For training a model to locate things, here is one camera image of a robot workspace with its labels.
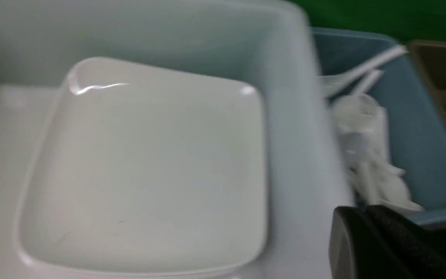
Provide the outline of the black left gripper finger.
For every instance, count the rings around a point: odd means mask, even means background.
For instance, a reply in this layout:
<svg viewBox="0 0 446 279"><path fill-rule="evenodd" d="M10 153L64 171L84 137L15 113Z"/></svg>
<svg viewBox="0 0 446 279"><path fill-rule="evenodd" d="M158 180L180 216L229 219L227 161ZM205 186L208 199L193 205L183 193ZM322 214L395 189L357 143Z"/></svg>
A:
<svg viewBox="0 0 446 279"><path fill-rule="evenodd" d="M333 279L446 279L446 229L430 230L383 205L334 209Z"/></svg>

